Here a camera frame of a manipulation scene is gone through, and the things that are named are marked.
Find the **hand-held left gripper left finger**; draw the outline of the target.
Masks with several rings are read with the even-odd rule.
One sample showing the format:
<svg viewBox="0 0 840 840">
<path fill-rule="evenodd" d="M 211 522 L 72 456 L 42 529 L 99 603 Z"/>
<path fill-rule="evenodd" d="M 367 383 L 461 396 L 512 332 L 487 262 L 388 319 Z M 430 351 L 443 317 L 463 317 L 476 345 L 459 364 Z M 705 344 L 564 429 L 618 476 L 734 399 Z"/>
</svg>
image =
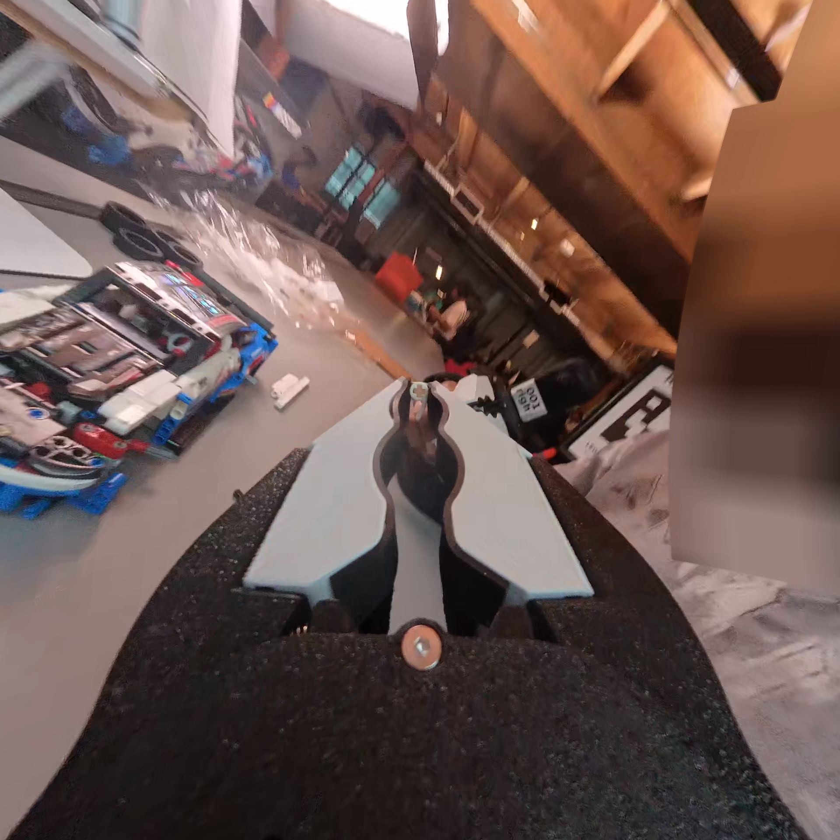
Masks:
<svg viewBox="0 0 840 840">
<path fill-rule="evenodd" d="M 394 430 L 388 385 L 311 444 L 243 579 L 249 590 L 340 600 L 333 578 L 385 536 L 387 501 L 375 454 Z"/>
</svg>

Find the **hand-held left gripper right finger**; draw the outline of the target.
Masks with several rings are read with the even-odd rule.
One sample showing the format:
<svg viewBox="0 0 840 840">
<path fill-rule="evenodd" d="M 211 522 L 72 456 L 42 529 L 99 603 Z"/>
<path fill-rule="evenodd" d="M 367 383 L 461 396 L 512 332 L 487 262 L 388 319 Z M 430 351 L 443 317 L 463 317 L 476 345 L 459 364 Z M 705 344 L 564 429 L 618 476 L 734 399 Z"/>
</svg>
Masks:
<svg viewBox="0 0 840 840">
<path fill-rule="evenodd" d="M 429 389 L 442 410 L 439 452 L 455 457 L 454 488 L 444 505 L 450 550 L 499 588 L 502 601 L 593 597 L 530 454 L 443 385 Z"/>
</svg>

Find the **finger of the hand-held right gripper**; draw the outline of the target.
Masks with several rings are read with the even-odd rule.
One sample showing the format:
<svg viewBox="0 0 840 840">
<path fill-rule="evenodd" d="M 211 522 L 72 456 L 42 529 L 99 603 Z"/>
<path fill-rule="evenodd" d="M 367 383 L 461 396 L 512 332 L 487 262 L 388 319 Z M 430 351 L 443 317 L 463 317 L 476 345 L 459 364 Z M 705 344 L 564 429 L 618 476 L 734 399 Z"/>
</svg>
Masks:
<svg viewBox="0 0 840 840">
<path fill-rule="evenodd" d="M 501 434 L 509 435 L 508 427 L 501 411 L 497 414 L 488 414 L 481 410 L 481 406 L 475 406 L 484 400 L 492 403 L 497 399 L 496 390 L 491 378 L 485 374 L 468 374 L 462 377 L 456 384 L 454 394 L 472 406 L 474 412 L 481 415 L 489 424 L 493 425 Z"/>
</svg>

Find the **brick-built toy race car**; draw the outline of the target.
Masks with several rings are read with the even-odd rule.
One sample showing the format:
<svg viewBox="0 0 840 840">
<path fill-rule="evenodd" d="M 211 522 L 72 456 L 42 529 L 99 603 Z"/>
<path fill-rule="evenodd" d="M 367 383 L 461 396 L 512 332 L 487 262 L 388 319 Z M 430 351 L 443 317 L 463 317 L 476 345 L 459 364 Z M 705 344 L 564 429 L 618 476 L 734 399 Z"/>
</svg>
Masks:
<svg viewBox="0 0 840 840">
<path fill-rule="evenodd" d="M 60 501 L 105 512 L 126 458 L 177 459 L 278 345 L 271 321 L 170 260 L 1 300 L 1 509 L 26 519 Z"/>
</svg>

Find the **grey desk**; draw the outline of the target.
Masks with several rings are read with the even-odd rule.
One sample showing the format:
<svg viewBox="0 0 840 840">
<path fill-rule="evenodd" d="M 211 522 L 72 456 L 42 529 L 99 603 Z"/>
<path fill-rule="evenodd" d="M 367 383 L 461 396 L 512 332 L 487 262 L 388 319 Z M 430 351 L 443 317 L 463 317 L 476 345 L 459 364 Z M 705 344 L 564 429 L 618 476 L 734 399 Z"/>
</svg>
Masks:
<svg viewBox="0 0 840 840">
<path fill-rule="evenodd" d="M 74 746 L 113 660 L 193 541 L 292 449 L 392 382 L 333 333 L 276 324 L 279 347 L 176 461 L 131 458 L 106 513 L 64 505 L 2 516 L 1 836 L 10 834 Z M 283 375 L 308 389 L 283 412 Z"/>
</svg>

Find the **framed marker sign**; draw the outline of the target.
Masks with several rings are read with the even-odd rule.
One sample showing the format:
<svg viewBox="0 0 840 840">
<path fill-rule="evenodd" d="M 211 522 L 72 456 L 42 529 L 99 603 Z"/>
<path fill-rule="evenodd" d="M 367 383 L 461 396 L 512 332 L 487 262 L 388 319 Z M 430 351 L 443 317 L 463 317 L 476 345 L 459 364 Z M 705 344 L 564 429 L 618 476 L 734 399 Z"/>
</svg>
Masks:
<svg viewBox="0 0 840 840">
<path fill-rule="evenodd" d="M 653 359 L 584 418 L 560 447 L 565 462 L 598 455 L 609 445 L 668 432 L 675 364 Z"/>
</svg>

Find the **white brick assembly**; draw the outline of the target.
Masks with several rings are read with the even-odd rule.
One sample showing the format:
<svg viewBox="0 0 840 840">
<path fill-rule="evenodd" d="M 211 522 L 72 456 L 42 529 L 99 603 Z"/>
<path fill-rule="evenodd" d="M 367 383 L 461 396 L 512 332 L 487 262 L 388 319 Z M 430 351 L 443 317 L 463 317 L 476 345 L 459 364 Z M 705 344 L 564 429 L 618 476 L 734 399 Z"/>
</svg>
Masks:
<svg viewBox="0 0 840 840">
<path fill-rule="evenodd" d="M 283 412 L 310 385 L 307 376 L 297 376 L 292 373 L 284 374 L 270 388 L 270 399 L 277 411 Z"/>
</svg>

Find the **red plastic bin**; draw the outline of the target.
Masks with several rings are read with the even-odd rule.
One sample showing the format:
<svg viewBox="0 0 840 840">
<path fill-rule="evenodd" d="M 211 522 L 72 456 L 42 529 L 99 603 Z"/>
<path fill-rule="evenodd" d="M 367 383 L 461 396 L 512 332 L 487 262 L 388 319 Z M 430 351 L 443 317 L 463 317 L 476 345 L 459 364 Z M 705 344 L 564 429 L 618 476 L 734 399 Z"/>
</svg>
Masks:
<svg viewBox="0 0 840 840">
<path fill-rule="evenodd" d="M 421 288 L 424 277 L 411 257 L 393 252 L 385 258 L 374 274 L 374 281 L 386 296 L 402 306 L 415 291 Z"/>
</svg>

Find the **paned window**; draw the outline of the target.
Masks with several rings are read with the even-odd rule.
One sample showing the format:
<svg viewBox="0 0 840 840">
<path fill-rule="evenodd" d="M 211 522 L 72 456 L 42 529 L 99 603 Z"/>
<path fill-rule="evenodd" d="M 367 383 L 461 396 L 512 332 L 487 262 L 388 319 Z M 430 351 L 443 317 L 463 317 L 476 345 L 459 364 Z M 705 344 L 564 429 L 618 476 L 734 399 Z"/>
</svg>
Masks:
<svg viewBox="0 0 840 840">
<path fill-rule="evenodd" d="M 373 184 L 378 172 L 371 157 L 354 143 L 347 148 L 343 158 L 323 185 L 323 192 L 339 207 L 349 212 L 364 190 Z M 372 189 L 364 203 L 362 219 L 374 229 L 380 229 L 398 208 L 402 195 L 393 182 L 384 176 Z"/>
</svg>

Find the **clear plastic bags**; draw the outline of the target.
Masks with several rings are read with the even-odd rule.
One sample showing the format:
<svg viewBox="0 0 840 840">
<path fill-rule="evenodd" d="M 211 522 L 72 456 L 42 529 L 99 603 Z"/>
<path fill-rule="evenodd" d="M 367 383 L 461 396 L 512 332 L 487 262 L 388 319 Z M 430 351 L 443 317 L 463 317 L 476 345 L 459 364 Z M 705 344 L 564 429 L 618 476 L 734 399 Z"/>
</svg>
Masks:
<svg viewBox="0 0 840 840">
<path fill-rule="evenodd" d="M 214 192 L 164 194 L 144 186 L 150 201 L 184 234 L 204 275 L 230 291 L 255 296 L 262 311 L 299 330 L 333 333 L 356 343 L 360 321 L 350 312 L 328 264 L 314 245 L 288 236 Z"/>
</svg>

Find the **person's grey sweatshirt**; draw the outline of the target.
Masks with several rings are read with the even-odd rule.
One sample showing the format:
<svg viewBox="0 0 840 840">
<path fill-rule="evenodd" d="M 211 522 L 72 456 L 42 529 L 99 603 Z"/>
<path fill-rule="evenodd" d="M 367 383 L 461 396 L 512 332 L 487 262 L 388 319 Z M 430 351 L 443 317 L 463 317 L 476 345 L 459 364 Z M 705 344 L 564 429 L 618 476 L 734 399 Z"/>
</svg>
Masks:
<svg viewBox="0 0 840 840">
<path fill-rule="evenodd" d="M 764 772 L 810 838 L 839 838 L 836 595 L 675 561 L 669 434 L 555 469 L 646 559 L 686 614 Z"/>
</svg>

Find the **white monitor stand base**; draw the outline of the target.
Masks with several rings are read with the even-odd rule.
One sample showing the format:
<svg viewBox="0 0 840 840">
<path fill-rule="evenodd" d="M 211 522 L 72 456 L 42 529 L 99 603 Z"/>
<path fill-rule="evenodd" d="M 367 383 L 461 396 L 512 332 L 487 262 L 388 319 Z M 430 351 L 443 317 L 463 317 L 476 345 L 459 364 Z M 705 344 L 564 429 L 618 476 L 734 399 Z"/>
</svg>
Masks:
<svg viewBox="0 0 840 840">
<path fill-rule="evenodd" d="M 89 277 L 92 267 L 74 248 L 2 190 L 1 272 L 79 280 Z"/>
</svg>

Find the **printed toy car box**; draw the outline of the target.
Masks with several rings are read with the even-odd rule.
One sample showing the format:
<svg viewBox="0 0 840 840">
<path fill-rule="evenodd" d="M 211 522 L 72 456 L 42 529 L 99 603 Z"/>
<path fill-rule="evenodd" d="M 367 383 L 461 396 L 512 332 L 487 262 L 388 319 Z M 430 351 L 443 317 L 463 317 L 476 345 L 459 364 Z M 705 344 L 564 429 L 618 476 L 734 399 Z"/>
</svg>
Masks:
<svg viewBox="0 0 840 840">
<path fill-rule="evenodd" d="M 158 117 L 77 66 L 66 72 L 61 92 L 60 119 L 84 139 L 95 165 L 130 171 L 144 183 L 170 177 L 189 191 L 259 193 L 275 174 L 255 112 L 237 93 L 233 153 L 227 155 L 192 122 Z"/>
</svg>

